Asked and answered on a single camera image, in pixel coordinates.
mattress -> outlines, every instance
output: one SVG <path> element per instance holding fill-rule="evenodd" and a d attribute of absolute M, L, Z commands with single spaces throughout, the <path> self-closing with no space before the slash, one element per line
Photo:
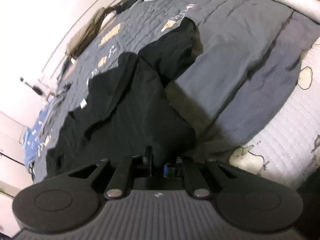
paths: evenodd
<path fill-rule="evenodd" d="M 212 20 L 207 15 L 212 13 L 208 8 L 210 3 L 213 2 L 214 0 L 138 1 L 128 11 L 117 15 L 109 23 L 69 69 L 65 79 L 58 87 L 59 89 L 72 82 L 70 90 L 66 93 L 65 98 L 62 99 L 59 108 L 56 109 L 52 124 L 48 126 L 50 130 L 46 131 L 52 139 L 48 146 L 44 147 L 36 157 L 34 183 L 40 182 L 45 178 L 47 149 L 55 146 L 59 138 L 59 130 L 68 111 L 78 107 L 87 96 L 88 88 L 86 83 L 88 79 L 99 72 L 115 67 L 117 59 L 123 51 L 137 53 L 146 44 L 157 40 L 163 35 L 163 31 L 166 28 L 172 27 L 168 26 L 168 24 L 170 19 L 171 21 L 174 19 L 174 16 L 181 19 L 184 16 L 188 16 L 197 25 L 200 22 Z M 158 8 L 155 13 L 156 7 L 149 6 L 148 3 L 155 3 L 155 5 L 161 3 L 163 7 Z M 137 17 L 138 14 L 140 14 L 139 17 L 143 24 L 132 26 L 132 19 Z M 205 39 L 207 37 L 202 39 L 204 49 L 206 49 L 206 42 L 207 44 L 212 44 L 210 39 Z M 249 150 L 248 152 L 252 156 L 261 156 L 260 161 L 261 159 L 263 160 L 262 168 L 259 169 L 261 176 L 289 187 L 298 187 L 315 170 L 319 162 L 315 158 L 316 150 L 314 150 L 314 142 L 318 133 L 320 133 L 320 102 L 316 100 L 316 92 L 320 88 L 319 54 L 319 46 L 314 45 L 303 59 L 300 86 L 294 89 L 292 95 L 274 119 L 241 148 L 241 150 L 250 149 L 250 152 Z M 313 75 L 312 83 L 308 85 L 308 77 L 310 78 L 311 74 Z"/>

silver screw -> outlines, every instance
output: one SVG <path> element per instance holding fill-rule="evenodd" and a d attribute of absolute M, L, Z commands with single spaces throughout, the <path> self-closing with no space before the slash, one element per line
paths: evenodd
<path fill-rule="evenodd" d="M 161 193 L 161 192 L 156 192 L 155 193 L 155 197 L 162 197 L 163 196 L 163 193 Z"/>
<path fill-rule="evenodd" d="M 196 197 L 207 197 L 210 195 L 210 192 L 209 190 L 205 189 L 205 188 L 199 188 L 199 189 L 196 189 L 195 192 L 194 192 L 194 195 Z"/>
<path fill-rule="evenodd" d="M 108 197 L 120 197 L 122 195 L 122 190 L 118 188 L 109 189 L 107 191 Z"/>

ribbed plastic panel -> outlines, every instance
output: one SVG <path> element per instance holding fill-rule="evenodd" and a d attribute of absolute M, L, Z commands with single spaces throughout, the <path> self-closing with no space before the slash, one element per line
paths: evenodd
<path fill-rule="evenodd" d="M 293 229 L 273 235 L 248 233 L 225 222 L 208 201 L 193 199 L 184 190 L 161 193 L 133 190 L 127 198 L 108 201 L 82 228 L 52 236 L 22 230 L 15 239 L 304 239 Z"/>

gray blanket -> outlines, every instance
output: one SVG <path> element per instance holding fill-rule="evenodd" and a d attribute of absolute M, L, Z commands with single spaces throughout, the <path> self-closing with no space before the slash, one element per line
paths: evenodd
<path fill-rule="evenodd" d="M 122 52 L 137 53 L 146 44 L 177 27 L 184 16 L 191 18 L 198 27 L 194 48 L 198 57 L 183 75 L 169 84 L 167 96 L 173 107 L 195 128 L 199 139 L 210 141 L 213 136 L 210 133 L 210 136 L 205 136 L 207 129 L 212 127 L 214 120 L 232 101 L 236 91 L 247 80 L 248 73 L 253 73 L 258 67 L 263 68 L 261 62 L 265 61 L 265 55 L 283 31 L 283 26 L 290 22 L 292 13 L 292 9 L 271 0 L 138 1 L 129 10 L 116 16 L 115 21 L 82 53 L 73 73 L 61 82 L 60 86 L 66 82 L 72 82 L 72 86 L 56 109 L 50 132 L 52 140 L 48 147 L 56 144 L 67 112 L 79 106 L 87 96 L 88 78 L 115 67 Z M 316 26 L 308 18 L 299 17 L 302 26 L 305 26 L 305 21 Z M 297 31 L 302 32 L 302 37 L 309 34 L 304 27 Z M 293 46 L 301 42 L 296 40 L 300 36 L 294 37 Z M 302 48 L 295 49 L 299 57 Z M 292 57 L 291 54 L 282 55 L 277 51 L 275 54 L 278 58 Z M 297 59 L 290 64 L 283 73 L 284 79 L 287 83 L 295 84 L 298 75 L 296 69 L 299 68 Z M 292 86 L 282 87 L 281 82 L 276 85 L 281 99 L 276 99 L 270 105 L 270 110 L 266 109 L 265 114 L 269 116 L 267 120 L 292 91 Z M 263 120 L 260 123 L 259 129 L 264 127 L 265 122 Z M 250 127 L 241 132 L 248 134 L 249 131 Z M 46 175 L 45 155 L 46 148 L 36 159 L 35 182 L 41 181 Z"/>

